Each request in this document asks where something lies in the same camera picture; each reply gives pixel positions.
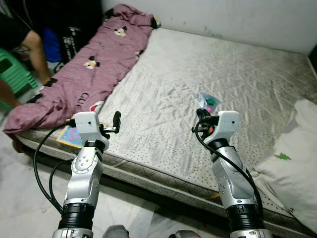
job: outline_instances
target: mattress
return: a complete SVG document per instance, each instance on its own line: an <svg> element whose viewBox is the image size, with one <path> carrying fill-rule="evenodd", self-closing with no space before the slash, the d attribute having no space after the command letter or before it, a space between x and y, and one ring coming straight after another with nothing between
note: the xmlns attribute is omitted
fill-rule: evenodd
<svg viewBox="0 0 317 238"><path fill-rule="evenodd" d="M226 216L212 199L217 184L211 158L191 133L197 122L198 91L222 101L220 110L242 115L232 137L251 170L287 125L297 100L317 103L317 80L306 56L159 29L137 64L118 83L102 107L100 121L111 124L121 111L121 129L111 135L104 173L147 190ZM48 130L18 135L36 148ZM42 151L61 159L78 149L52 134ZM262 194L265 225L281 237L314 233Z"/></svg>

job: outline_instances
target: pink blanket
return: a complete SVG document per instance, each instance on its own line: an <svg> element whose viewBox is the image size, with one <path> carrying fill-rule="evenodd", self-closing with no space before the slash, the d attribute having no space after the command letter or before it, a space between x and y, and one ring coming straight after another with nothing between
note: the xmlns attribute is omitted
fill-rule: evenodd
<svg viewBox="0 0 317 238"><path fill-rule="evenodd" d="M61 125L81 111L98 111L115 85L146 48L155 25L153 15L120 4L89 44L65 65L40 93L35 103L11 111L4 132Z"/></svg>

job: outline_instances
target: black shorts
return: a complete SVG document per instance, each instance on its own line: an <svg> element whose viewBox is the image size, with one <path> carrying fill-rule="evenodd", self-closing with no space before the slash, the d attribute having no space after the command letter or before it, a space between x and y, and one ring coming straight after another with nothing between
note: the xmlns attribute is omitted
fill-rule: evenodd
<svg viewBox="0 0 317 238"><path fill-rule="evenodd" d="M22 23L0 12L0 47L12 50L24 41L31 30Z"/></svg>

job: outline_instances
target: white wall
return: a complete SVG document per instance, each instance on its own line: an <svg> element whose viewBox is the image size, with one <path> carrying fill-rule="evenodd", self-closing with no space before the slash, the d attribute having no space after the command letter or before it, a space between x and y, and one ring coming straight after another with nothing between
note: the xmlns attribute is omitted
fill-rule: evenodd
<svg viewBox="0 0 317 238"><path fill-rule="evenodd" d="M317 43L316 0L103 0L157 15L162 27L309 54Z"/></svg>

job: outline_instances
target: person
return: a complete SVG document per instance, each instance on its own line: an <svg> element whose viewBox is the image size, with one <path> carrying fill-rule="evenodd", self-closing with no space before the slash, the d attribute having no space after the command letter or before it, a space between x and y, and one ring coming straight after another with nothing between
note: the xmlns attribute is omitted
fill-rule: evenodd
<svg viewBox="0 0 317 238"><path fill-rule="evenodd" d="M50 72L46 61L41 37L26 25L0 11L0 47L12 50L18 46L29 49L31 64L38 73L43 85L50 80ZM0 101L12 107L17 107L20 102L15 98L11 88L0 78Z"/></svg>

